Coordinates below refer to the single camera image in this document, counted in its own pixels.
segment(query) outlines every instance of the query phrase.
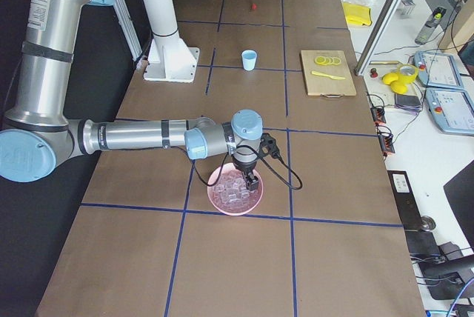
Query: light blue cap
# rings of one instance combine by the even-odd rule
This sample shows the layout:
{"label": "light blue cap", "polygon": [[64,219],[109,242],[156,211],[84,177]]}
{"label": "light blue cap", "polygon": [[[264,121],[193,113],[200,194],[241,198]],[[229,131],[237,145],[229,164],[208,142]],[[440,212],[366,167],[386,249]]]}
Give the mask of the light blue cap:
{"label": "light blue cap", "polygon": [[25,130],[0,132],[0,176],[30,182],[44,178],[55,167],[56,155],[41,137]]}
{"label": "light blue cap", "polygon": [[90,6],[113,6],[116,0],[91,0],[88,4]]}
{"label": "light blue cap", "polygon": [[230,123],[234,133],[243,139],[254,141],[263,133],[263,121],[254,110],[238,111]]}
{"label": "light blue cap", "polygon": [[193,128],[184,132],[184,143],[191,160],[207,158],[207,142],[200,129]]}

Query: white stand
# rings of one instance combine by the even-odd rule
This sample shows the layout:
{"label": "white stand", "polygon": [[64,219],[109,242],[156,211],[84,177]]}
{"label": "white stand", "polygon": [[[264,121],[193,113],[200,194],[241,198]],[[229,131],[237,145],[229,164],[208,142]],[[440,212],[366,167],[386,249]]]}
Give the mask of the white stand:
{"label": "white stand", "polygon": [[143,0],[153,31],[144,78],[150,81],[193,82],[199,49],[179,37],[173,0]]}

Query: cutting board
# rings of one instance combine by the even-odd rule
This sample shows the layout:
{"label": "cutting board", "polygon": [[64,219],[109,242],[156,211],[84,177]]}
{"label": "cutting board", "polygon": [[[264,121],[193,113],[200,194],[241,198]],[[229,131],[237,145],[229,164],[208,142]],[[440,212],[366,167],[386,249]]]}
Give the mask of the cutting board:
{"label": "cutting board", "polygon": [[[318,65],[314,59],[318,56],[333,56],[341,59],[340,65]],[[347,66],[346,56],[342,50],[302,50],[304,82],[309,96],[355,96],[352,73]],[[319,71],[335,76],[343,76],[345,80],[332,80],[324,76],[316,76],[311,71]]]}

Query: white table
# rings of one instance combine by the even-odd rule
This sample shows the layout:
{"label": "white table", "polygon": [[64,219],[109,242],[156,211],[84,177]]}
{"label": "white table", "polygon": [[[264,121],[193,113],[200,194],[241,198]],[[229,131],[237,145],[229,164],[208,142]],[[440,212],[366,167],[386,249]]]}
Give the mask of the white table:
{"label": "white table", "polygon": [[[395,13],[389,27],[375,49],[375,53],[387,52],[398,47],[417,45],[414,39],[432,10],[428,7],[425,0],[413,1],[416,3],[416,6],[409,18],[404,19],[399,12]],[[371,16],[373,24],[371,27],[350,27],[351,38],[357,56],[360,56],[364,49],[384,2],[385,0],[377,0],[372,5]],[[440,32],[441,28],[439,27],[433,35],[435,36]],[[424,46],[404,48],[374,55],[371,60],[394,60],[407,63],[409,56],[413,55],[416,51],[436,48],[439,39],[441,39],[441,34],[436,38],[436,41],[430,41]],[[467,73],[459,58],[457,58],[456,62],[461,73]],[[393,96],[390,88],[383,85],[380,79],[372,79],[369,76],[364,78],[366,79],[367,89],[371,93],[377,93],[385,99]],[[474,81],[470,77],[463,76],[463,82],[471,98],[474,98]],[[386,109],[385,116],[387,126],[392,130],[394,137],[414,117],[406,111],[393,107]],[[460,248],[469,247],[447,201],[443,186],[474,160],[474,137],[442,133],[436,127],[427,109],[427,105],[424,104],[423,111],[398,137],[394,146],[396,154],[387,157],[385,161],[386,167],[388,170],[404,170],[407,172],[420,214],[432,217],[437,224],[436,229],[433,231],[437,244],[440,245],[451,241]],[[471,253],[470,250],[463,252],[464,255]],[[425,309],[447,310],[449,308],[451,301],[433,300],[426,287],[420,286],[420,292]]]}

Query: pink bowl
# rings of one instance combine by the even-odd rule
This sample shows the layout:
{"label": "pink bowl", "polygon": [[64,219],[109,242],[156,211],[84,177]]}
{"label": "pink bowl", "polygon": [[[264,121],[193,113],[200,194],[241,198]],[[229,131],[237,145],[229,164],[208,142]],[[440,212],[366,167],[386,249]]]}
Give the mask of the pink bowl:
{"label": "pink bowl", "polygon": [[[219,174],[218,167],[209,177],[209,183],[216,181]],[[256,170],[253,174],[258,178],[258,189],[249,191],[245,188],[245,180],[241,171],[234,164],[227,163],[222,167],[222,174],[217,185],[207,188],[207,196],[213,206],[229,216],[241,216],[249,213],[260,202],[264,193],[263,181]]]}

